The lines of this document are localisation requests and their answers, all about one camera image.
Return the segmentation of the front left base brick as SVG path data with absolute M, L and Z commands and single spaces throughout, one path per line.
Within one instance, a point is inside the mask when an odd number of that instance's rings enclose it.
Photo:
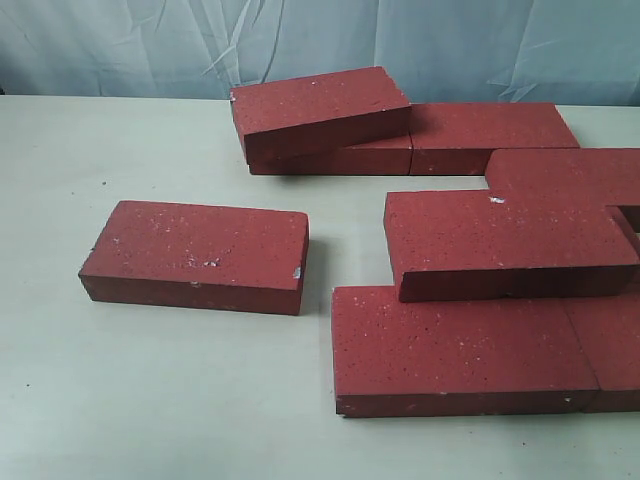
M 338 287 L 331 334 L 347 418 L 572 413 L 599 391 L 555 299 L 401 303 L 391 286 Z

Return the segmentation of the front right base brick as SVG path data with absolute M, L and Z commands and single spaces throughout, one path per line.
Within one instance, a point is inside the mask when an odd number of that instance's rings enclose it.
M 639 410 L 639 294 L 564 301 L 599 385 L 588 413 Z

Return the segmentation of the back left base brick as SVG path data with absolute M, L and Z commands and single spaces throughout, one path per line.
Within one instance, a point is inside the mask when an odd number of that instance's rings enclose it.
M 328 153 L 251 164 L 252 175 L 404 176 L 412 159 L 409 135 L 353 145 Z

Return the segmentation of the pale blue backdrop cloth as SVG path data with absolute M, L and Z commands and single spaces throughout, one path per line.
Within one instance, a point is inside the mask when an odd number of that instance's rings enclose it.
M 414 102 L 639 102 L 635 1 L 5 1 L 7 94 L 225 99 L 381 66 Z

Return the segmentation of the red brick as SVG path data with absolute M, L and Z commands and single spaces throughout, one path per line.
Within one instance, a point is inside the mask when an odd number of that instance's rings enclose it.
M 234 87 L 230 105 L 250 165 L 404 136 L 411 116 L 380 66 Z
M 639 254 L 591 202 L 487 190 L 390 192 L 384 229 L 400 301 L 617 295 Z
M 94 301 L 297 315 L 308 246 L 301 212 L 123 200 L 78 276 Z
M 615 206 L 633 231 L 639 231 L 637 148 L 496 150 L 485 177 L 495 192 L 558 195 Z

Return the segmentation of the back right base brick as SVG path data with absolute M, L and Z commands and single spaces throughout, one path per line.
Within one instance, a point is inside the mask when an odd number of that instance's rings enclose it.
M 423 103 L 411 114 L 414 176 L 482 175 L 499 149 L 580 146 L 552 103 Z

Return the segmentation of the red brick top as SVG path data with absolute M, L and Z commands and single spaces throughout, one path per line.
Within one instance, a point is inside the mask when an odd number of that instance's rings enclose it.
M 250 165 L 404 136 L 411 116 L 380 66 L 234 87 L 230 105 Z

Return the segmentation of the hidden centre base brick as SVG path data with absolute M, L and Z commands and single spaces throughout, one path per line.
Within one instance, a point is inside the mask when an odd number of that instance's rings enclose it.
M 626 240 L 633 247 L 636 253 L 639 253 L 639 237 L 632 223 L 627 219 L 623 212 L 622 206 L 609 205 L 606 207 L 608 215 L 617 225 Z

